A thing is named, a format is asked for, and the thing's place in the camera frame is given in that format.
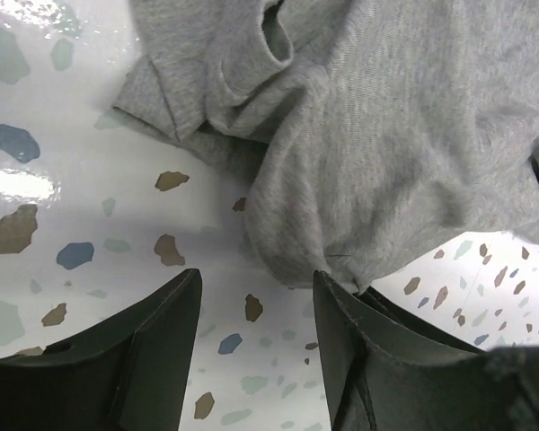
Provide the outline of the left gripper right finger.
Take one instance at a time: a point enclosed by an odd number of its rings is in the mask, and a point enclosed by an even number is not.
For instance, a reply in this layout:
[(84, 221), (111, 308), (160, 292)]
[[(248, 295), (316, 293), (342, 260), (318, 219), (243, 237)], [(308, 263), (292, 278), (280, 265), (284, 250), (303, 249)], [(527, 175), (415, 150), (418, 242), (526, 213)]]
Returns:
[(335, 430), (539, 430), (539, 346), (478, 349), (374, 289), (314, 273)]

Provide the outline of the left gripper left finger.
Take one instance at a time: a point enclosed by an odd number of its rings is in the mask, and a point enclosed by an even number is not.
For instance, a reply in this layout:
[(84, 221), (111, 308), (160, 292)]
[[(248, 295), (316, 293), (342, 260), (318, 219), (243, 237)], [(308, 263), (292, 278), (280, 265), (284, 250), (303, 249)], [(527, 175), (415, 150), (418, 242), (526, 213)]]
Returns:
[(0, 359), (0, 430), (178, 429), (201, 297), (186, 269), (40, 355)]

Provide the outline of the grey t shirt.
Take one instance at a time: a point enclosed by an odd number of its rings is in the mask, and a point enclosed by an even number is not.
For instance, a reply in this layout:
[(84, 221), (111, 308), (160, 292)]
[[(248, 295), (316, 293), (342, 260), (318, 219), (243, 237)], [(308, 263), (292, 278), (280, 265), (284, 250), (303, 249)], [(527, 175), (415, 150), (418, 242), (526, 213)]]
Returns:
[(280, 282), (362, 291), (466, 232), (539, 244), (539, 1), (135, 1), (114, 105), (250, 180)]

